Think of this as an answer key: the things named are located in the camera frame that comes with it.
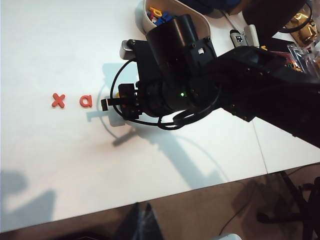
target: white tabletop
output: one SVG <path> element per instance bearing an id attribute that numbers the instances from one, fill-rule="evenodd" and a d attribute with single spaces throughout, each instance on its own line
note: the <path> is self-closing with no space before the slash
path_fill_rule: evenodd
<path id="1" fill-rule="evenodd" d="M 320 162 L 320 149 L 255 118 L 253 124 L 268 173 Z"/>
<path id="2" fill-rule="evenodd" d="M 253 123 L 221 109 L 170 132 L 115 126 L 118 116 L 101 112 L 121 41 L 145 39 L 141 9 L 140 0 L 1 2 L 2 232 L 267 172 Z M 227 20 L 208 19 L 217 54 L 232 49 Z M 119 82 L 137 75 L 131 63 Z M 53 93 L 66 95 L 64 109 L 51 107 Z"/>

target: gold object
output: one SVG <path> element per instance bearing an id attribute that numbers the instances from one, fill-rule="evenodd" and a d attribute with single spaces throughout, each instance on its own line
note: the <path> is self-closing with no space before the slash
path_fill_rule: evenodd
<path id="1" fill-rule="evenodd" d="M 303 24 L 309 15 L 302 8 L 285 27 L 287 29 L 295 28 Z M 298 31 L 292 32 L 291 35 L 300 47 L 306 47 L 311 44 L 318 36 L 319 32 L 315 22 L 311 19 L 303 28 Z"/>
<path id="2" fill-rule="evenodd" d="M 263 50 L 268 51 L 268 49 L 267 49 L 267 47 L 265 45 L 261 46 L 260 48 L 263 49 Z"/>

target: black cable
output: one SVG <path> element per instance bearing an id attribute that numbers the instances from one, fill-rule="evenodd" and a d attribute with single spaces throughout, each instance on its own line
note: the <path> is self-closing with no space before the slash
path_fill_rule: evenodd
<path id="1" fill-rule="evenodd" d="M 116 81 L 120 75 L 120 73 L 123 71 L 123 69 L 131 62 L 134 62 L 136 61 L 135 58 L 132 58 L 130 60 L 128 60 L 125 64 L 123 64 L 123 66 L 119 69 L 119 71 L 116 73 L 116 75 L 114 76 L 114 79 L 113 79 L 113 82 L 112 82 L 112 85 L 111 85 L 111 88 L 110 88 L 110 99 L 113 99 L 114 98 L 114 88 L 115 88 L 115 85 L 116 85 Z M 121 117 L 123 117 L 123 114 L 122 112 L 117 108 L 116 105 L 113 105 L 113 108 L 114 110 L 116 111 L 117 114 L 119 114 Z M 133 122 L 133 123 L 137 123 L 137 124 L 142 124 L 142 125 L 148 125 L 148 126 L 158 126 L 158 123 L 156 122 L 147 122 L 147 121 L 140 121 L 140 120 L 128 120 L 130 122 Z"/>
<path id="2" fill-rule="evenodd" d="M 128 60 L 126 63 L 123 64 L 123 66 L 119 69 L 119 71 L 116 73 L 116 75 L 114 76 L 114 79 L 113 79 L 113 82 L 112 82 L 112 85 L 111 85 L 111 88 L 110 88 L 110 99 L 113 99 L 114 98 L 114 88 L 115 88 L 115 85 L 116 85 L 116 81 L 120 75 L 120 73 L 123 71 L 123 69 L 131 62 L 134 62 L 136 61 L 135 58 L 132 58 L 130 60 Z M 186 118 L 183 118 L 183 119 L 179 119 L 180 120 L 180 123 L 177 124 L 176 121 L 174 122 L 165 122 L 165 123 L 161 123 L 161 120 L 163 118 L 163 116 L 159 117 L 158 119 L 158 122 L 147 122 L 147 121 L 140 121 L 140 120 L 135 120 L 135 119 L 128 119 L 128 121 L 130 122 L 133 122 L 133 123 L 137 123 L 137 124 L 142 124 L 142 125 L 147 125 L 147 126 L 156 126 L 156 127 L 159 127 L 163 130 L 177 130 L 177 129 L 180 129 L 182 128 L 183 126 L 185 125 L 188 125 L 188 124 L 191 124 L 191 123 L 194 123 L 200 119 L 203 119 L 205 116 L 207 116 L 209 113 L 211 113 L 214 109 L 214 106 L 220 96 L 220 92 L 221 92 L 221 85 L 219 86 L 219 90 L 218 90 L 218 94 L 216 96 L 216 98 L 214 99 L 213 103 L 207 107 L 206 109 L 203 109 L 201 110 L 200 112 L 195 112 L 192 116 L 189 116 L 189 117 L 186 117 Z M 114 110 L 116 111 L 117 114 L 119 114 L 121 117 L 123 117 L 123 114 L 122 112 L 117 108 L 116 105 L 113 105 L 113 108 Z"/>
<path id="3" fill-rule="evenodd" d="M 255 193 L 255 190 L 257 188 L 257 184 L 254 185 L 254 188 L 251 192 L 251 196 L 249 197 L 248 201 L 224 224 L 224 226 L 221 228 L 220 232 L 219 232 L 219 236 L 222 234 L 222 232 L 224 231 L 224 229 L 228 226 L 228 224 L 239 214 L 242 212 L 243 209 L 245 209 L 248 204 L 251 202 L 253 196 L 254 196 L 254 193 Z"/>
<path id="4" fill-rule="evenodd" d="M 288 176 L 290 176 L 290 175 L 292 175 L 292 174 L 294 174 L 294 173 L 298 172 L 299 170 L 301 170 L 301 169 L 303 169 L 303 168 L 305 168 L 305 167 L 310 167 L 310 166 L 313 166 L 313 165 L 320 165 L 320 162 L 313 163 L 313 164 L 309 164 L 309 165 L 305 165 L 305 166 L 301 166 L 301 167 L 299 167 L 298 169 L 296 169 L 296 170 L 294 170 L 294 171 L 290 172 L 290 173 L 289 173 L 289 174 L 287 174 L 287 175 L 288 175 Z"/>
<path id="5" fill-rule="evenodd" d="M 177 130 L 182 128 L 184 125 L 177 125 L 177 126 L 172 126 L 172 127 L 167 127 L 168 125 L 166 125 L 166 123 L 161 123 L 163 116 L 160 116 L 158 119 L 158 123 L 157 126 L 163 130 Z"/>
<path id="6" fill-rule="evenodd" d="M 173 122 L 175 123 L 175 125 L 180 126 L 180 125 L 192 124 L 208 116 L 215 109 L 216 103 L 220 97 L 221 90 L 222 90 L 222 85 L 220 84 L 218 88 L 218 93 L 213 103 L 211 103 L 210 106 L 206 107 L 205 109 L 202 109 L 199 112 L 191 112 L 192 109 L 188 109 L 174 116 Z"/>
<path id="7" fill-rule="evenodd" d="M 280 33 L 284 33 L 284 34 L 290 34 L 290 33 L 293 33 L 293 32 L 297 32 L 299 31 L 300 29 L 304 28 L 311 20 L 311 17 L 312 17 L 312 7 L 311 5 L 308 3 L 308 1 L 306 1 L 305 3 L 308 7 L 309 7 L 309 16 L 308 18 L 302 23 L 300 24 L 299 26 L 296 26 L 296 27 L 292 27 L 292 28 L 281 28 L 279 30 Z"/>
<path id="8" fill-rule="evenodd" d="M 298 169 L 294 170 L 293 172 L 290 172 L 290 173 L 287 174 L 287 175 L 290 176 L 290 175 L 298 172 L 299 170 L 301 170 L 301 169 L 303 169 L 303 168 L 305 168 L 305 167 L 310 167 L 310 166 L 313 166 L 313 165 L 320 165 L 320 162 L 299 167 Z M 252 190 L 250 199 L 224 224 L 224 226 L 221 228 L 221 231 L 220 231 L 219 235 L 221 235 L 222 232 L 224 231 L 224 229 L 228 226 L 228 224 L 229 224 L 243 209 L 245 209 L 245 208 L 248 206 L 248 204 L 249 204 L 250 201 L 252 200 L 252 197 L 253 197 L 253 194 L 254 194 L 255 189 L 256 189 L 256 188 L 254 188 L 254 189 Z"/>

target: white cable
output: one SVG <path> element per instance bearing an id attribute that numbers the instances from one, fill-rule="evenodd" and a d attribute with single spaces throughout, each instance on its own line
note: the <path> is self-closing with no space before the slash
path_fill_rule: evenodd
<path id="1" fill-rule="evenodd" d="M 240 29 L 240 27 L 236 24 L 236 22 L 230 18 L 229 14 L 226 11 L 221 11 L 221 12 L 225 15 L 226 19 L 229 21 L 233 29 L 237 30 L 239 33 L 243 32 L 243 30 Z"/>

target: plastic container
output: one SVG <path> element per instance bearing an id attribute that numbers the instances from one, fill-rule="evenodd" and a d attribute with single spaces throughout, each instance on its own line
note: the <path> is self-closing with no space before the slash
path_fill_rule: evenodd
<path id="1" fill-rule="evenodd" d="M 143 0 L 142 27 L 146 33 L 157 27 L 147 16 L 147 12 L 149 12 L 150 7 L 162 12 L 166 11 L 170 16 L 189 14 L 192 18 L 198 38 L 203 39 L 210 36 L 212 39 L 208 20 L 201 13 L 177 0 Z"/>

